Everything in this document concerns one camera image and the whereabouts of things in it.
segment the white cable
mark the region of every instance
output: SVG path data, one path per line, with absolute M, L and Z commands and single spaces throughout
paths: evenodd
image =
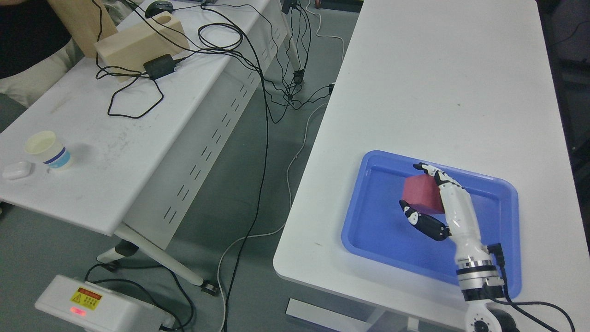
M 303 151 L 303 148 L 305 147 L 305 141 L 307 140 L 307 130 L 309 129 L 309 121 L 312 119 L 312 116 L 316 113 L 317 110 L 319 110 L 320 108 L 322 108 L 323 106 L 326 106 L 326 105 L 327 105 L 327 103 L 323 103 L 320 106 L 318 106 L 307 118 L 307 123 L 305 124 L 305 134 L 303 135 L 303 143 L 301 144 L 301 148 L 299 149 L 299 151 L 297 151 L 297 153 L 295 154 L 295 157 L 293 157 L 293 159 L 289 163 L 289 166 L 287 167 L 287 190 L 289 191 L 289 209 L 291 209 L 291 205 L 293 204 L 293 200 L 291 197 L 291 187 L 289 184 L 289 169 L 291 168 L 291 165 L 293 165 L 293 162 L 295 162 L 295 159 L 297 159 L 297 157 L 299 157 L 299 154 Z M 283 223 L 283 225 L 281 225 L 281 227 L 279 227 L 277 230 L 274 230 L 270 233 L 250 235 L 250 236 L 248 236 L 248 238 L 262 237 L 262 236 L 269 236 L 269 235 L 276 234 L 276 233 L 280 232 L 280 230 L 283 229 L 283 227 L 285 227 L 285 224 L 286 224 L 286 222 Z M 225 306 L 225 294 L 223 292 L 223 286 L 221 285 L 221 277 L 219 275 L 219 272 L 221 271 L 221 262 L 223 262 L 223 258 L 225 257 L 225 254 L 231 249 L 231 247 L 233 247 L 236 243 L 244 240 L 245 238 L 246 237 L 243 236 L 243 237 L 233 241 L 232 244 L 230 244 L 227 247 L 227 249 L 223 252 L 223 254 L 221 255 L 221 259 L 219 259 L 219 264 L 217 265 L 217 284 L 219 285 L 219 293 L 221 294 L 221 301 L 223 303 L 223 319 L 221 321 L 221 326 L 219 327 L 218 332 L 221 332 L 223 330 L 223 326 L 225 325 L 225 313 L 227 312 L 227 307 Z
M 312 12 L 312 11 L 310 11 L 308 9 L 309 6 L 312 4 L 312 0 L 308 0 L 308 1 L 309 2 L 307 4 L 307 6 L 305 6 L 305 11 L 308 12 L 308 13 L 310 13 L 310 14 L 312 14 L 312 15 L 314 15 L 314 16 L 317 16 L 317 17 L 320 18 L 320 25 L 317 27 L 316 36 L 318 36 L 320 38 L 336 38 L 336 39 L 339 39 L 342 42 L 342 61 L 344 61 L 344 52 L 346 50 L 344 39 L 342 39 L 341 37 L 335 36 L 335 35 L 320 35 L 318 33 L 318 32 L 320 32 L 320 29 L 322 28 L 322 16 L 320 14 L 316 14 L 316 13 L 314 13 L 314 12 Z

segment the robotic hand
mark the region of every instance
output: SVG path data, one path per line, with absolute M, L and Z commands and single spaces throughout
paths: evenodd
M 406 201 L 399 205 L 405 216 L 420 232 L 442 241 L 447 237 L 457 245 L 455 262 L 458 266 L 459 287 L 469 303 L 465 317 L 467 332 L 518 332 L 510 314 L 498 309 L 489 309 L 490 297 L 503 298 L 504 280 L 493 264 L 491 246 L 481 243 L 477 216 L 471 196 L 455 179 L 442 170 L 424 163 L 414 168 L 434 177 L 440 189 L 447 226 L 437 219 L 413 209 Z

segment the red cube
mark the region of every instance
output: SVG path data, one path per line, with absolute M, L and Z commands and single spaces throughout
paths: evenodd
M 438 186 L 434 178 L 428 174 L 406 178 L 402 199 L 420 213 L 444 213 L 443 201 Z

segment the white desk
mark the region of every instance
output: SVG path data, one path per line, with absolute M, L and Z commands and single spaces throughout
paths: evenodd
M 463 329 L 459 287 L 340 241 L 360 161 L 374 149 L 512 183 L 516 300 L 552 302 L 578 329 L 590 326 L 590 261 L 535 1 L 366 1 L 274 257 L 285 279 Z M 569 331 L 557 311 L 527 310 Z M 521 331 L 542 329 L 514 317 Z
M 215 6 L 251 38 L 265 70 L 288 36 L 278 0 L 249 2 L 253 9 Z M 174 2 L 175 8 L 190 4 Z M 239 5 L 220 0 L 217 4 Z M 174 12 L 189 38 L 197 29 L 224 22 L 200 8 Z M 119 30 L 142 22 L 132 13 Z M 229 45 L 235 33 L 205 31 L 218 45 Z M 244 42 L 242 53 L 254 60 Z M 180 56 L 188 55 L 185 51 Z M 0 134 L 0 170 L 30 160 L 23 150 L 27 138 L 52 130 L 70 149 L 75 163 L 65 171 L 35 165 L 33 173 L 9 181 L 0 178 L 0 200 L 76 224 L 105 235 L 116 234 L 179 272 L 194 284 L 202 279 L 162 251 L 240 118 L 260 78 L 239 61 L 223 55 L 196 54 L 178 71 L 158 80 L 165 99 L 141 119 L 107 116 L 111 95 L 128 82 L 115 77 L 95 80 L 97 67 L 85 58 Z M 139 115 L 159 99 L 149 80 L 119 93 L 113 113 Z

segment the blue tray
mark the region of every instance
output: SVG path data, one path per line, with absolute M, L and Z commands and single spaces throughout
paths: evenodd
M 484 245 L 500 242 L 506 258 L 511 297 L 520 293 L 520 236 L 516 189 L 499 178 L 383 151 L 371 151 L 360 165 L 342 243 L 356 255 L 458 285 L 455 244 L 426 237 L 413 228 L 398 201 L 405 178 L 423 174 L 412 167 L 426 162 L 446 171 L 471 194 Z M 434 216 L 445 222 L 444 214 Z

